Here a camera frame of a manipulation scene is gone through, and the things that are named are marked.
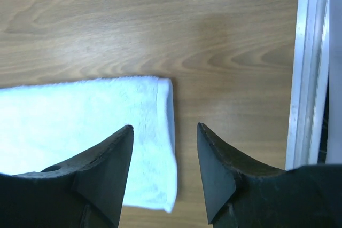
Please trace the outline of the light blue towel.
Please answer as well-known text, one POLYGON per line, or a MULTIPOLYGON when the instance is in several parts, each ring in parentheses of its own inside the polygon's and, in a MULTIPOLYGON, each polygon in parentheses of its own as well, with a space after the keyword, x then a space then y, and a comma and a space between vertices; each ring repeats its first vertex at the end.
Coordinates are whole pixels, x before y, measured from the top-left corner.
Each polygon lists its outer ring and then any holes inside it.
POLYGON ((177 196, 173 85, 132 76, 1 90, 1 172, 41 171, 125 125, 134 146, 123 203, 172 212, 177 196))

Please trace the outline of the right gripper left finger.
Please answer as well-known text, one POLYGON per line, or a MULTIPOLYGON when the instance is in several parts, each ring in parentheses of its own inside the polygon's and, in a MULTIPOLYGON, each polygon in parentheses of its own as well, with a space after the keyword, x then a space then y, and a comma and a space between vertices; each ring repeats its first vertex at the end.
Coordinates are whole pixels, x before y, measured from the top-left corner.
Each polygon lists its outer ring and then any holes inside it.
POLYGON ((17 227, 117 227, 133 151, 126 125, 40 172, 18 175, 17 227))

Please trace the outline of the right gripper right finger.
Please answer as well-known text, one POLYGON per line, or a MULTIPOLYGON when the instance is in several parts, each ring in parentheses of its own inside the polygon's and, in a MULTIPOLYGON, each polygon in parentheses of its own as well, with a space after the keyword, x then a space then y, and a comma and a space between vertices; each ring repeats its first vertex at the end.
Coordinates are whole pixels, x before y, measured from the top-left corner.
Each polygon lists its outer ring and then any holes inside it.
POLYGON ((249 178, 284 172, 229 145, 203 123, 197 124, 197 152, 207 220, 213 227, 229 213, 229 206, 247 188, 249 178))

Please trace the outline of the aluminium frame rail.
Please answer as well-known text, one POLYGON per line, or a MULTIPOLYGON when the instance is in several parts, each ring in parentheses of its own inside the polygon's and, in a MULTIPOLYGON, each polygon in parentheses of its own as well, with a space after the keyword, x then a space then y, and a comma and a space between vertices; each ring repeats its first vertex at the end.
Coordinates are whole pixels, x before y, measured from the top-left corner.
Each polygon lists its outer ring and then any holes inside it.
POLYGON ((317 164, 329 73, 329 0, 298 0, 287 170, 317 164))

